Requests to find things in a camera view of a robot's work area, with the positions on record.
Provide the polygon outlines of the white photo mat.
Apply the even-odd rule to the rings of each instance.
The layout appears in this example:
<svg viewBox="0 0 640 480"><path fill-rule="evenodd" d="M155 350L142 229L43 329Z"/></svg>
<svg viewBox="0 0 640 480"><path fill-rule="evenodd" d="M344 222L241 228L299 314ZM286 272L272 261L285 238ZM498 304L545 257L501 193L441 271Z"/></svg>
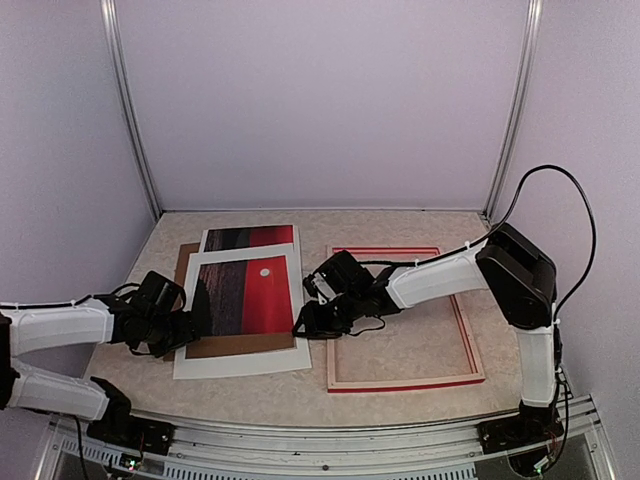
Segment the white photo mat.
<svg viewBox="0 0 640 480"><path fill-rule="evenodd" d="M202 264L279 255L284 255L287 261L294 326L303 303L300 253L294 244L192 254L185 278L187 308L192 311L198 271ZM220 379L309 369L311 356L308 343L294 336L293 338L295 347L291 349L196 360L186 359L186 346L175 354L173 378L175 380Z"/></svg>

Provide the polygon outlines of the wooden picture frame red edge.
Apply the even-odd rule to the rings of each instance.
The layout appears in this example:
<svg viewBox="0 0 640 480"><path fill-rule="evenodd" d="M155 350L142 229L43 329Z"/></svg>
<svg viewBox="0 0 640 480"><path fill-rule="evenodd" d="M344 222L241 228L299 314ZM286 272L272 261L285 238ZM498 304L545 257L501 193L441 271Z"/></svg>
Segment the wooden picture frame red edge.
<svg viewBox="0 0 640 480"><path fill-rule="evenodd" d="M479 384L480 354L458 297L441 297L326 343L330 394L402 392Z"/></svg>

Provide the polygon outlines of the red and black photo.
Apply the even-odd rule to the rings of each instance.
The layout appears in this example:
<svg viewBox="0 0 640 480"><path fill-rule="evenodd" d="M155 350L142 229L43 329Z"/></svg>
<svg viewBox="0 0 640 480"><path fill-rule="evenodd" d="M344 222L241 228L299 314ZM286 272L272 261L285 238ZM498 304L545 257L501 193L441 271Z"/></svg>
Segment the red and black photo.
<svg viewBox="0 0 640 480"><path fill-rule="evenodd" d="M293 243L291 225L209 229L203 234L201 251ZM204 337L289 334L293 312L286 257L202 264L192 313L200 317Z"/></svg>

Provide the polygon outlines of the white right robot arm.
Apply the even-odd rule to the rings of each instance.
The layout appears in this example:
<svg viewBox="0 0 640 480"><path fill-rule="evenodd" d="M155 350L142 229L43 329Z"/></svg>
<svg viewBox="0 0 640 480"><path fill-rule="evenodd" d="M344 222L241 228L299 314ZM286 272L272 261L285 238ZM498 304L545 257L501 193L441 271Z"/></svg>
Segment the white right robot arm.
<svg viewBox="0 0 640 480"><path fill-rule="evenodd" d="M310 300L292 329L308 340L336 339L362 318L378 320L431 300L488 290L517 337L522 370L521 414L511 433L535 442L551 424L559 389L562 343L556 320L556 267L511 225L504 223L464 246L425 260L359 261L341 250L304 278Z"/></svg>

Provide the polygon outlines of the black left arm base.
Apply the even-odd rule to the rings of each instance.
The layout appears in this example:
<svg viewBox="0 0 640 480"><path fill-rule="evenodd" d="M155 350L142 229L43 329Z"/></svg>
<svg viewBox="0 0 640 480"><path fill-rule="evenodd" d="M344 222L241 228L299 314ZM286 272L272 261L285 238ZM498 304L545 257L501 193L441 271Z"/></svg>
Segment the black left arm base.
<svg viewBox="0 0 640 480"><path fill-rule="evenodd" d="M131 401L123 392L105 379L91 377L90 380L108 399L104 415L87 426L90 438L140 453L168 455L175 433L173 424L132 415Z"/></svg>

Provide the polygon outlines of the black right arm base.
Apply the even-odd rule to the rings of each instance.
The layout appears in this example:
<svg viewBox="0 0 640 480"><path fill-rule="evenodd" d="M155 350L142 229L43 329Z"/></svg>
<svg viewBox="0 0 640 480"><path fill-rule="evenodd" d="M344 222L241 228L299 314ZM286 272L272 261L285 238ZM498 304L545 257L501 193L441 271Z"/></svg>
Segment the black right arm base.
<svg viewBox="0 0 640 480"><path fill-rule="evenodd" d="M477 432L483 453L493 454L558 439L564 428L554 403L532 407L520 402L515 415L480 422Z"/></svg>

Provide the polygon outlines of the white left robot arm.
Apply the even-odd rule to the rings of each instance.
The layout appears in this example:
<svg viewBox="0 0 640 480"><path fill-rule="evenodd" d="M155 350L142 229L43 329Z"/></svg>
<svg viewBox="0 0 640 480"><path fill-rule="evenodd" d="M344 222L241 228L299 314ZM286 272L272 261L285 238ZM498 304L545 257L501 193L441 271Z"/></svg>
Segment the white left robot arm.
<svg viewBox="0 0 640 480"><path fill-rule="evenodd" d="M75 416L133 443L140 424L131 402L109 381L82 380L20 361L27 353L81 344L125 345L162 358L203 337L208 307L200 296L150 271L110 293L50 304L1 307L1 406Z"/></svg>

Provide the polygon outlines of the brown cardboard backing board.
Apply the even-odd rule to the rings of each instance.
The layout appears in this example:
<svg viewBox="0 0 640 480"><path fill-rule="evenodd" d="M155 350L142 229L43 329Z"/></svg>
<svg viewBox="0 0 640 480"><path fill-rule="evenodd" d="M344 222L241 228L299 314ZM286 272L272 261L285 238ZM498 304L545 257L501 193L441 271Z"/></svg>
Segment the brown cardboard backing board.
<svg viewBox="0 0 640 480"><path fill-rule="evenodd" d="M179 247L178 259L174 271L174 281L183 286L189 258L199 250L198 243L182 244ZM268 353L295 347L295 340L290 333L250 334L233 336L203 337L186 347L186 359L196 360L225 356L246 355L252 353Z"/></svg>

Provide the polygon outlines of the aluminium front rail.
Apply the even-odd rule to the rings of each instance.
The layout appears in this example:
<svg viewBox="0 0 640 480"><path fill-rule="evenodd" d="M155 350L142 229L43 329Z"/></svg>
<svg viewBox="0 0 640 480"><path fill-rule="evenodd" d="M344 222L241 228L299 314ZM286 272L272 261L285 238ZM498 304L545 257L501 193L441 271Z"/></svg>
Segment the aluminium front rail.
<svg viewBox="0 0 640 480"><path fill-rule="evenodd" d="M124 469L126 450L77 434L73 421L53 418L40 443L32 478L63 475L82 454L101 478L106 468L131 479L474 479L497 460L511 477L507 451L486 454L481 417L375 427L277 427L165 416L175 427L165 456L146 453Z"/></svg>

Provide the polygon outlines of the right aluminium corner post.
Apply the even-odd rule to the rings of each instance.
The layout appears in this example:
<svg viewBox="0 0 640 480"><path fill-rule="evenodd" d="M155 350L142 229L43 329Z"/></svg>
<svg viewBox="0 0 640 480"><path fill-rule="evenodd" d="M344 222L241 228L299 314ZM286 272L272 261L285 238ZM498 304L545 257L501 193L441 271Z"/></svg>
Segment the right aluminium corner post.
<svg viewBox="0 0 640 480"><path fill-rule="evenodd" d="M509 115L507 117L506 130L501 142L498 162L491 181L488 197L482 210L485 219L488 221L493 220L496 215L499 199L506 182L516 145L521 118L525 110L528 87L535 61L540 24L543 16L543 4L544 2L542 0L530 0L528 2L520 59Z"/></svg>

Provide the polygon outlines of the aluminium corner post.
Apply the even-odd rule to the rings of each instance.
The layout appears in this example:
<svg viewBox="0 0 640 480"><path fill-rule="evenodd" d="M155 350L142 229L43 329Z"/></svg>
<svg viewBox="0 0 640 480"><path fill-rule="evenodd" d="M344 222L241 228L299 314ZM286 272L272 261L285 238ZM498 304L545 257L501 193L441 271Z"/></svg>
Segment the aluminium corner post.
<svg viewBox="0 0 640 480"><path fill-rule="evenodd" d="M520 59L509 115L507 117L506 130L501 142L498 162L491 181L488 197L482 210L485 219L488 221L493 220L496 215L499 199L506 182L516 145L521 118L525 110L528 87L535 61L540 24L543 16L543 4L544 2L542 0L530 0L528 2Z"/></svg>
<svg viewBox="0 0 640 480"><path fill-rule="evenodd" d="M126 60L122 44L117 5L114 0L101 0L100 10L106 36L109 56L115 76L117 93L121 105L127 135L131 145L134 165L140 178L143 193L155 222L158 222L164 211L160 196L147 159L142 134L137 119L133 96L128 81Z"/></svg>

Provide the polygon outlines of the left aluminium corner post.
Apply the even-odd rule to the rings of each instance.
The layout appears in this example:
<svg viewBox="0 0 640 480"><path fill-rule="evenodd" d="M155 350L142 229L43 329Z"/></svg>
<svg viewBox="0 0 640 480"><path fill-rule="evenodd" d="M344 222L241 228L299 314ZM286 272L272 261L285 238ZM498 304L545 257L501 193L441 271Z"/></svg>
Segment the left aluminium corner post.
<svg viewBox="0 0 640 480"><path fill-rule="evenodd" d="M106 36L109 56L115 76L117 93L121 105L127 135L131 145L134 165L140 178L143 193L155 222L158 222L164 211L160 196L147 159L142 134L137 119L133 96L128 81L126 60L122 44L117 5L114 0L101 0L100 10Z"/></svg>

